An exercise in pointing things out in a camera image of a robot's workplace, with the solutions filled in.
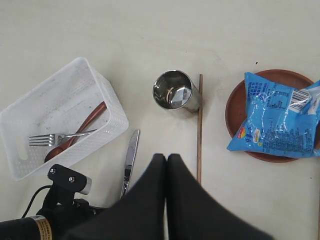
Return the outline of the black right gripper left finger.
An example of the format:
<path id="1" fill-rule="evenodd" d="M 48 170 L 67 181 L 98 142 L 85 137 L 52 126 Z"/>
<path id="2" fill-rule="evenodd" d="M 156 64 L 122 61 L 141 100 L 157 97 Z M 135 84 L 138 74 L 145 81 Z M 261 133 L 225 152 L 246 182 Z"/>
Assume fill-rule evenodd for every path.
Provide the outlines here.
<path id="1" fill-rule="evenodd" d="M 135 185 L 112 207 L 64 235 L 65 240 L 164 239 L 166 158 L 154 154 Z"/>

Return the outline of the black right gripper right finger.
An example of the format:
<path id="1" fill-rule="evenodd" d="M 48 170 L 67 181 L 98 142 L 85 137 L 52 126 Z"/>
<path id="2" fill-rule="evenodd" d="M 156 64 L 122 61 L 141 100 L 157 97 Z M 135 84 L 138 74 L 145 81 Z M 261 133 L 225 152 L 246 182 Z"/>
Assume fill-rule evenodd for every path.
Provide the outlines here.
<path id="1" fill-rule="evenodd" d="M 166 209 L 171 240 L 272 240 L 213 199 L 179 154 L 166 165 Z"/>

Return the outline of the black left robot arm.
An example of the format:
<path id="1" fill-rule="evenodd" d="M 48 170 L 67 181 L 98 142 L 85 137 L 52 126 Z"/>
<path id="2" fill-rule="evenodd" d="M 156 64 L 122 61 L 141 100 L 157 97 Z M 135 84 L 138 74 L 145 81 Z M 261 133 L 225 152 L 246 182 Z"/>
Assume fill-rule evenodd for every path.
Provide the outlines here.
<path id="1" fill-rule="evenodd" d="M 55 207 L 42 207 L 36 215 L 2 221 L 2 240 L 61 240 L 68 230 L 79 226 L 103 212 L 105 208 L 91 206 L 80 198 Z"/>

